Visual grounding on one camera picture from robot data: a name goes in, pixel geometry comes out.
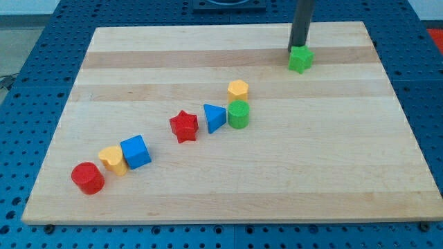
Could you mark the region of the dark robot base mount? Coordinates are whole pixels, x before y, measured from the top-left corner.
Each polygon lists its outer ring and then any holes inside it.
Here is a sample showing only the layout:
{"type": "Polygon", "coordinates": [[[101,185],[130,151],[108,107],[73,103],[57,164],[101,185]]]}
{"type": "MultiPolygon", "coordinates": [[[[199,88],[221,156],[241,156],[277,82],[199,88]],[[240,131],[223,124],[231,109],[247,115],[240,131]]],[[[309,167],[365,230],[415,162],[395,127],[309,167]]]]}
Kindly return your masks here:
{"type": "Polygon", "coordinates": [[[266,10],[266,0],[192,0],[193,12],[266,10]]]}

